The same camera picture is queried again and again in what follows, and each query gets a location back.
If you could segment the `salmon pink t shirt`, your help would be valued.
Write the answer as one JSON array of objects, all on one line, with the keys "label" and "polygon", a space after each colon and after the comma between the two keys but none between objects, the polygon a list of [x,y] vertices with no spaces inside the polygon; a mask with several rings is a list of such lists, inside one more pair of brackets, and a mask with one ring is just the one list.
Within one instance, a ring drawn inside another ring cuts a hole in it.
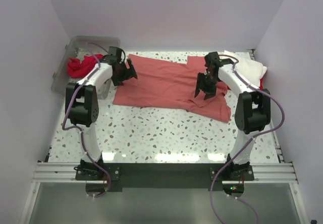
[{"label": "salmon pink t shirt", "polygon": [[225,99],[228,87],[224,82],[217,83],[215,97],[195,95],[197,75],[205,70],[202,57],[188,57],[186,64],[134,54],[129,58],[138,78],[117,87],[114,105],[184,109],[224,123],[230,121],[231,109]]}]

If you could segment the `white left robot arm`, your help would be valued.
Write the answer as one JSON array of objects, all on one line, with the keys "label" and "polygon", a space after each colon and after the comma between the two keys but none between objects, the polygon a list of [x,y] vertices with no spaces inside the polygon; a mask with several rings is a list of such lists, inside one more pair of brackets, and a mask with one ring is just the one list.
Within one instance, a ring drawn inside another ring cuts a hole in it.
[{"label": "white left robot arm", "polygon": [[110,46],[102,58],[93,54],[94,67],[78,82],[68,83],[65,93],[65,116],[62,129],[77,129],[80,133],[83,157],[75,168],[77,175],[94,180],[109,179],[103,167],[102,153],[99,149],[95,122],[99,116],[97,91],[106,81],[122,86],[124,81],[137,78],[135,68],[123,49]]}]

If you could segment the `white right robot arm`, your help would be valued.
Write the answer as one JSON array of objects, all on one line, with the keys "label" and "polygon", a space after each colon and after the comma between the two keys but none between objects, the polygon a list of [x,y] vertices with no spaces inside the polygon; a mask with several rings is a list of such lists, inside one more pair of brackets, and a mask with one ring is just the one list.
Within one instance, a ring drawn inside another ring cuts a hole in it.
[{"label": "white right robot arm", "polygon": [[260,90],[243,77],[236,75],[237,58],[225,55],[220,58],[217,52],[210,52],[204,57],[206,71],[198,73],[194,96],[200,91],[204,99],[216,95],[217,83],[225,82],[237,96],[235,124],[238,135],[227,161],[216,176],[222,180],[237,180],[250,168],[250,155],[255,144],[257,132],[261,132],[271,121],[271,99],[268,90]]}]

